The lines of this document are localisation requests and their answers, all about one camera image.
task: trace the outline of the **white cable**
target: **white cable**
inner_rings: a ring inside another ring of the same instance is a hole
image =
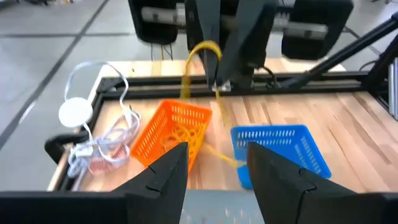
[[[89,140],[87,142],[83,142],[77,144],[70,150],[70,154],[68,157],[68,163],[70,165],[68,169],[68,176],[69,177],[76,177],[79,175],[79,179],[82,177],[82,174],[86,172],[88,166],[90,165],[90,161],[94,157],[102,157],[104,160],[112,163],[115,167],[119,167],[129,158],[129,146],[128,144],[132,142],[133,138],[138,132],[141,116],[139,113],[127,108],[123,104],[123,99],[127,94],[129,89],[129,84],[127,79],[122,73],[114,68],[107,62],[83,62],[77,65],[71,72],[67,84],[65,86],[65,93],[64,93],[64,100],[67,101],[68,99],[68,92],[70,89],[70,84],[80,69],[85,67],[92,67],[97,65],[108,65],[113,70],[118,73],[118,75],[122,78],[125,89],[120,96],[119,104],[124,114],[122,114],[107,130],[102,136],[98,138],[93,138],[90,128],[85,123],[83,127],[88,131]],[[128,128],[115,128],[115,126],[120,123],[122,120],[127,122]],[[115,139],[111,139],[110,136],[120,133]],[[108,156],[108,153],[112,151],[112,149],[117,149],[120,145],[122,145],[123,149],[125,150],[126,155],[122,158],[112,158]]]

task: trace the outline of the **white cable bundle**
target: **white cable bundle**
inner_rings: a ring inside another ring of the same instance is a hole
[[[125,89],[120,96],[119,103],[124,113],[113,123],[113,125],[100,137],[93,138],[87,122],[91,119],[93,109],[88,100],[80,97],[68,98],[70,84],[76,72],[85,67],[108,65],[115,70],[123,79]],[[94,175],[115,169],[124,164],[129,159],[129,144],[136,136],[141,116],[126,107],[123,99],[127,94],[129,84],[121,72],[107,62],[83,62],[77,65],[71,72],[65,86],[65,102],[60,107],[58,117],[61,123],[68,128],[83,126],[89,134],[89,140],[77,144],[70,150],[68,163],[68,176],[74,178],[78,176],[75,186],[79,187],[87,169]],[[116,128],[121,122],[127,123],[127,128]]]

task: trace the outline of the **blue basket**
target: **blue basket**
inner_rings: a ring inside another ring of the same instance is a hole
[[[323,178],[331,177],[310,131],[304,125],[238,126],[231,130],[231,136],[237,160],[246,161],[248,143],[256,142]],[[238,168],[238,176],[244,189],[253,189],[247,166]]]

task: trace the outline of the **plastic basket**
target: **plastic basket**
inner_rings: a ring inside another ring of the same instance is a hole
[[[256,142],[323,178],[331,177],[310,131],[304,125],[238,126],[231,130],[231,136],[237,160],[246,161],[248,143]],[[247,166],[238,168],[238,176],[243,188],[253,188]]]
[[[164,100],[160,103],[152,119],[148,122],[136,143],[130,150],[130,156],[137,158],[144,166],[160,158],[167,150],[176,146],[179,142],[172,142],[168,149],[164,149],[163,140],[170,135],[176,125],[182,125],[187,129],[201,127],[198,132],[199,144],[189,147],[189,170],[203,143],[206,128],[211,119],[211,110],[199,106],[190,105],[177,100]]]

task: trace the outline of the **white circular device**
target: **white circular device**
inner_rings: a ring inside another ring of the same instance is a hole
[[[76,128],[87,123],[93,115],[90,102],[81,97],[73,97],[65,101],[58,111],[61,124],[68,128]]]

